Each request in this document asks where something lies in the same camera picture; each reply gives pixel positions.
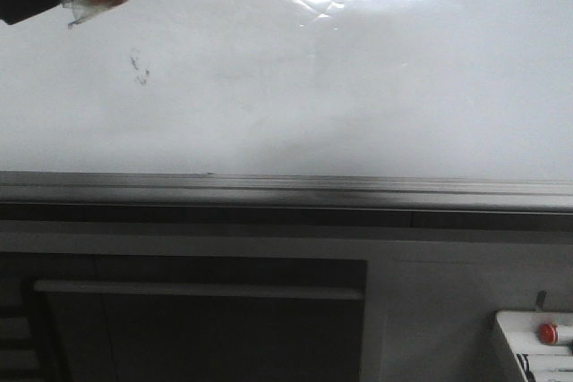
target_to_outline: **red cap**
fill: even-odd
[[[557,326],[554,324],[541,324],[539,326],[539,339],[544,344],[556,344]]]

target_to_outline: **red button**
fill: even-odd
[[[539,339],[544,344],[556,344],[557,326],[554,324],[541,324],[539,326]]]

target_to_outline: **gray wall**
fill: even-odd
[[[571,233],[3,222],[1,251],[365,259],[363,380],[502,380],[497,310],[570,310]],[[3,276],[61,268],[7,265]],[[75,271],[90,276],[92,264]]]

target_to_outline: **whiteboard frame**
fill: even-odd
[[[0,202],[571,213],[573,182],[0,172]]]

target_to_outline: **white surface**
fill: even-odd
[[[535,382],[573,382],[573,373],[568,372],[534,372]]]
[[[570,0],[315,6],[0,22],[0,170],[573,180]]]
[[[573,370],[573,356],[571,355],[527,355],[526,360],[531,371]]]
[[[517,361],[516,354],[526,353],[532,355],[564,355],[570,356],[571,350],[568,346],[548,346],[542,344],[537,337],[537,330],[541,324],[573,324],[573,313],[556,312],[516,312],[503,310],[497,313],[496,329],[499,329],[505,337],[504,344],[496,344],[498,351],[503,351],[501,365],[508,374],[516,374],[516,370],[526,381],[526,375]]]

